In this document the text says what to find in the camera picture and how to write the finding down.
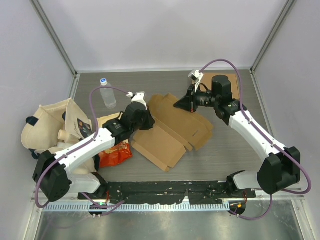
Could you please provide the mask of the large brown cardboard box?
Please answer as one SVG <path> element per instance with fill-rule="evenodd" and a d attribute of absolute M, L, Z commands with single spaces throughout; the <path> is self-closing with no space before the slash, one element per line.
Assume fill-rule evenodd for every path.
<path fill-rule="evenodd" d="M 212 89 L 212 78 L 218 75 L 227 76 L 228 80 L 231 82 L 231 92 L 232 97 L 236 100 L 240 99 L 240 90 L 238 85 L 238 80 L 235 73 L 204 73 L 204 76 L 201 80 L 201 84 L 205 85 L 209 90 Z"/>

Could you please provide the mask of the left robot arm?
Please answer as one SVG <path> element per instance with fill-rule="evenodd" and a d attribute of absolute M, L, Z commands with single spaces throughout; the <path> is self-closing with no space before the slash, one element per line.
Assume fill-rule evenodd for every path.
<path fill-rule="evenodd" d="M 136 130 L 150 130 L 154 124 L 148 107 L 132 102 L 121 117 L 107 121 L 86 139 L 56 153 L 44 151 L 32 177 L 37 191 L 42 191 L 49 202 L 56 202 L 68 193 L 86 193 L 102 199 L 107 192 L 105 180 L 96 172 L 78 174 L 75 170 L 100 152 L 128 140 Z"/>

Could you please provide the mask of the small cardboard box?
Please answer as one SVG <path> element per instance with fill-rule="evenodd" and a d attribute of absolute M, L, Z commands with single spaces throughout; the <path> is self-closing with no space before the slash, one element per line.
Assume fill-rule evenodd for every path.
<path fill-rule="evenodd" d="M 131 146 L 164 172 L 174 168 L 187 151 L 198 151 L 213 136 L 213 124 L 198 113 L 190 113 L 174 104 L 173 94 L 154 94 L 148 102 L 155 120 L 152 129 L 138 130 Z"/>

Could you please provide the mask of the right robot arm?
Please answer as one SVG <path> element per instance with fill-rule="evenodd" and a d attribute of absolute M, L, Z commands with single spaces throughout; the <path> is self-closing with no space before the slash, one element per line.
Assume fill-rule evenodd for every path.
<path fill-rule="evenodd" d="M 211 88 L 201 90 L 203 73 L 192 71 L 191 84 L 186 95 L 178 100 L 175 108 L 194 113 L 198 107 L 211 107 L 217 117 L 238 132 L 263 161 L 258 172 L 242 170 L 227 177 L 226 193 L 238 197 L 245 189 L 261 189 L 273 195 L 301 180 L 297 166 L 301 155 L 297 148 L 287 148 L 272 138 L 251 116 L 240 101 L 233 97 L 232 84 L 225 75 L 212 78 Z"/>

